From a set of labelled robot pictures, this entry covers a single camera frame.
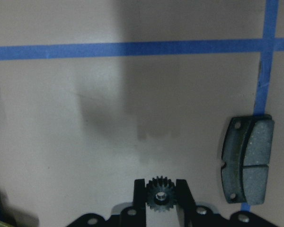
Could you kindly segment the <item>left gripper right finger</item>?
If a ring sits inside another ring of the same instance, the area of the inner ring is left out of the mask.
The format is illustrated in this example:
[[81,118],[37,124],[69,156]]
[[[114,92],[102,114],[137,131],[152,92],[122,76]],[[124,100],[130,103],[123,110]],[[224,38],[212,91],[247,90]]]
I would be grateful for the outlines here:
[[176,180],[176,198],[176,210],[180,226],[192,227],[192,216],[195,213],[196,204],[188,183],[184,179]]

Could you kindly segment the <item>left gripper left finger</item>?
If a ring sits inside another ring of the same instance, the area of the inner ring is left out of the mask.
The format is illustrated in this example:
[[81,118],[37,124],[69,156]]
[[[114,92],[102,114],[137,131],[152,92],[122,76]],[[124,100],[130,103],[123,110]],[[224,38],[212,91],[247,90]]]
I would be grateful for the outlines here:
[[144,179],[134,181],[133,206],[137,211],[136,224],[138,227],[146,227],[146,199],[147,192]]

